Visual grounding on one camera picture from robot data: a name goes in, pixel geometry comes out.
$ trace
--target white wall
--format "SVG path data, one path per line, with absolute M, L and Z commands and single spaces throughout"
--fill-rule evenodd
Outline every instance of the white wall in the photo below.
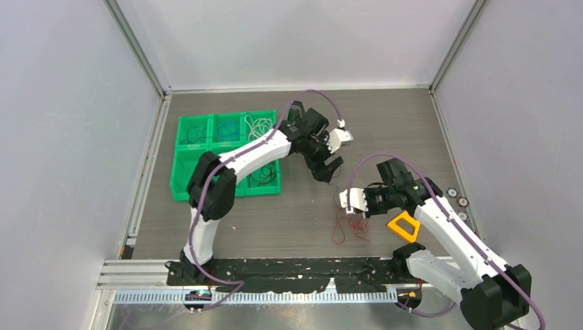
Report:
M 532 273 L 548 329 L 583 324 L 582 12 L 491 0 L 437 92 L 481 234 Z
M 102 0 L 2 2 L 0 329 L 88 325 L 158 104 Z
M 120 3 L 180 90 L 429 85 L 473 1 Z

